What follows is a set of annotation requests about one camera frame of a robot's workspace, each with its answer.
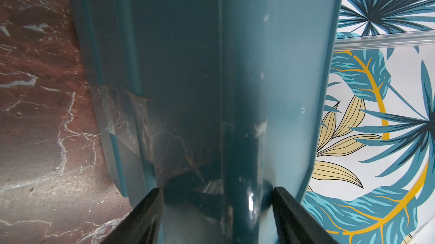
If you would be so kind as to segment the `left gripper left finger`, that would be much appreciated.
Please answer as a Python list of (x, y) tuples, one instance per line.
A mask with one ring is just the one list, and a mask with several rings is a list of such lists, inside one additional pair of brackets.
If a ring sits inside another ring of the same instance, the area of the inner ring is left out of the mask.
[(163, 191), (154, 188), (103, 240), (104, 244), (155, 244), (163, 215)]

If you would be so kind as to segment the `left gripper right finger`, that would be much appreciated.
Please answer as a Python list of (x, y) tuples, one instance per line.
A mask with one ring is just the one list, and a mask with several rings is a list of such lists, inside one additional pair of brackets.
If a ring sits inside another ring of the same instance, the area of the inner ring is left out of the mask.
[(283, 187), (271, 194), (280, 244), (327, 244), (328, 233)]

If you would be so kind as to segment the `teal three-drawer cabinet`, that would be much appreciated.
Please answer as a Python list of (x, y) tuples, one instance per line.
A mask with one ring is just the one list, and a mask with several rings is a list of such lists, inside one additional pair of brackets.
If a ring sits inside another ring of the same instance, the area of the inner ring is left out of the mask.
[(279, 244), (314, 170), (341, 0), (70, 0), (108, 172), (156, 244)]

